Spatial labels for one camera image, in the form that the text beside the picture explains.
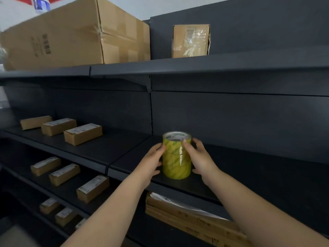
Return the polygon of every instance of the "packing tape on box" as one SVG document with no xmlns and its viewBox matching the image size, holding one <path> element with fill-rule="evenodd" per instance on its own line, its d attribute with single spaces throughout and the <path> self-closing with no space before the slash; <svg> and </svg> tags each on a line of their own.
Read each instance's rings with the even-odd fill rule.
<svg viewBox="0 0 329 247">
<path fill-rule="evenodd" d="M 166 146 L 162 155 L 163 173 L 173 179 L 187 178 L 191 174 L 191 158 L 183 146 L 183 139 L 191 143 L 191 135 L 179 131 L 167 132 L 162 139 Z"/>
</svg>

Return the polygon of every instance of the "packing tape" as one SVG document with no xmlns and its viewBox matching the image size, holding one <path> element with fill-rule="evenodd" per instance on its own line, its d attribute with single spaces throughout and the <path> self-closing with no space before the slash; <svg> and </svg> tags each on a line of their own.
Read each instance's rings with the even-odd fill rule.
<svg viewBox="0 0 329 247">
<path fill-rule="evenodd" d="M 187 178 L 191 174 L 191 158 L 183 146 L 183 139 L 191 143 L 191 135 L 185 132 L 167 132 L 162 136 L 166 150 L 162 155 L 163 173 L 173 179 Z"/>
</svg>

